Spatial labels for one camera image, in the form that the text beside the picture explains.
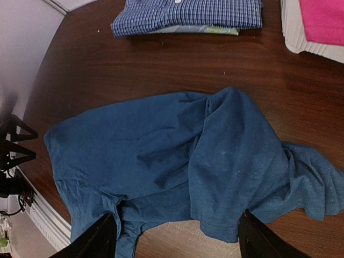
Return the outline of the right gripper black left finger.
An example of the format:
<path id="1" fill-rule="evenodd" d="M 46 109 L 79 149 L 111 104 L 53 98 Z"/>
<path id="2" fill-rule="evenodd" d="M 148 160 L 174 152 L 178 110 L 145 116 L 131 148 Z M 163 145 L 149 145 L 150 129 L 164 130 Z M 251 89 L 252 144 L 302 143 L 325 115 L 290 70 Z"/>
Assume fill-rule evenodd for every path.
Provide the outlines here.
<path id="1" fill-rule="evenodd" d="M 116 240 L 116 221 L 112 214 L 107 213 L 51 258 L 114 258 Z"/>

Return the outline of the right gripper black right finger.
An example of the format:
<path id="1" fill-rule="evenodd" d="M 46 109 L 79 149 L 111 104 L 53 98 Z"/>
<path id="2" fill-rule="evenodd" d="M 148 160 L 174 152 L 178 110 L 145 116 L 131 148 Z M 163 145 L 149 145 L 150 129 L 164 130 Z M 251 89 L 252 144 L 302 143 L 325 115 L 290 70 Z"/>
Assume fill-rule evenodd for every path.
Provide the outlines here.
<path id="1" fill-rule="evenodd" d="M 238 229 L 242 257 L 309 258 L 309 256 L 282 240 L 249 210 L 240 218 Z"/>

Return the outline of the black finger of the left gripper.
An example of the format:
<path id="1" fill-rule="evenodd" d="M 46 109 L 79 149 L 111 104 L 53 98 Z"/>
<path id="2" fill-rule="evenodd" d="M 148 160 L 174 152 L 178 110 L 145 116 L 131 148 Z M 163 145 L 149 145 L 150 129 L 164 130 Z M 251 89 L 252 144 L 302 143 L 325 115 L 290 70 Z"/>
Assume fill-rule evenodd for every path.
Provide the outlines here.
<path id="1" fill-rule="evenodd" d="M 1 170 L 7 171 L 34 160 L 36 156 L 35 152 L 14 142 L 1 142 Z"/>
<path id="2" fill-rule="evenodd" d="M 11 114 L 6 132 L 10 136 L 10 141 L 26 141 L 38 138 L 38 132 L 29 127 L 16 115 Z"/>

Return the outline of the dark blue polo shirt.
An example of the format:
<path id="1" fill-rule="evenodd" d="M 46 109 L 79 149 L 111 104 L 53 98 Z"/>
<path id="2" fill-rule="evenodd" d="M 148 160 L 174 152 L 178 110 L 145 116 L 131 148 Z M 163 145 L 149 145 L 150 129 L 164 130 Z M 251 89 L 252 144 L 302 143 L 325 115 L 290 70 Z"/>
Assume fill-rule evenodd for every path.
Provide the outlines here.
<path id="1" fill-rule="evenodd" d="M 207 236 L 236 243 L 246 210 L 271 223 L 299 208 L 316 220 L 343 209 L 343 173 L 316 149 L 280 141 L 233 88 L 99 107 L 44 141 L 71 239 L 111 213 L 116 257 L 133 257 L 141 233 L 170 221 L 198 220 Z"/>

